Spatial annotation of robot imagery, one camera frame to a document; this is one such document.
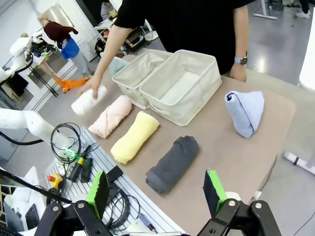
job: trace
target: pen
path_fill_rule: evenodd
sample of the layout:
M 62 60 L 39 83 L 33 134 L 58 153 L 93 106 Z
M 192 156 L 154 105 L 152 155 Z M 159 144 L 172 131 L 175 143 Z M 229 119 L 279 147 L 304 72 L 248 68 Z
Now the pen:
M 150 231 L 158 233 L 155 227 L 152 225 L 152 223 L 148 220 L 148 218 L 144 214 L 139 213 L 139 218 L 143 222 L 143 224 L 145 224 L 145 226 L 149 228 Z

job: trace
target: beige tabletop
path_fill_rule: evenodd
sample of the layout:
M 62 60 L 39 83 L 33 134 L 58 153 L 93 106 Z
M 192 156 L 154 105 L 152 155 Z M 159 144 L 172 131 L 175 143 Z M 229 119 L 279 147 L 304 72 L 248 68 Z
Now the beige tabletop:
M 103 84 L 109 92 L 106 99 L 84 117 L 87 128 L 122 94 L 111 77 L 108 74 L 105 77 Z M 265 109 L 259 128 L 251 138 L 243 138 L 234 129 L 224 96 L 231 90 L 249 92 L 260 89 L 227 77 L 222 80 L 214 96 L 185 127 L 146 110 L 160 122 L 160 127 L 132 161 L 126 165 L 117 163 L 161 210 L 191 235 L 196 235 L 211 217 L 202 190 L 206 169 L 216 170 L 225 190 L 238 193 L 243 202 L 248 203 L 281 151 L 295 112 L 293 102 L 263 90 Z M 133 106 L 131 113 L 108 138 L 93 135 L 110 156 L 111 147 L 128 131 L 140 110 Z M 178 137 L 184 135 L 194 136 L 201 152 L 176 187 L 161 196 L 145 183 L 146 172 L 170 150 Z

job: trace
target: black t-shirt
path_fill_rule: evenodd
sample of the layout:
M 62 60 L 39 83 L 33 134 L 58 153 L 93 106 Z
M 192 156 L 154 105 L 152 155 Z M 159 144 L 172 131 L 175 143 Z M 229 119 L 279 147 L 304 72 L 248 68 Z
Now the black t-shirt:
M 224 74 L 235 57 L 233 9 L 253 1 L 123 0 L 115 25 L 136 28 L 147 19 L 168 52 L 186 49 L 213 55 Z

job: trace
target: yellow rolled towel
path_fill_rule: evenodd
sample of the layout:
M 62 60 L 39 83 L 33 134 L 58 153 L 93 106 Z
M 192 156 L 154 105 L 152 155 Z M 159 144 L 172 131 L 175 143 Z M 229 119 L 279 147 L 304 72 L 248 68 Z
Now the yellow rolled towel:
M 115 160 L 123 164 L 130 161 L 158 126 L 157 119 L 145 112 L 139 112 L 128 132 L 110 150 Z

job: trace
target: red shirt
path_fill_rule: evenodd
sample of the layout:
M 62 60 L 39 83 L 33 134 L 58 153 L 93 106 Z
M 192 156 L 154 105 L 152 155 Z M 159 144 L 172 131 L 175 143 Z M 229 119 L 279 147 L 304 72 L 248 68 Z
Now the red shirt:
M 57 42 L 58 46 L 62 44 L 65 39 L 70 38 L 70 32 L 78 34 L 78 31 L 76 31 L 75 28 L 62 26 L 53 21 L 50 21 L 45 25 L 44 31 L 51 40 Z

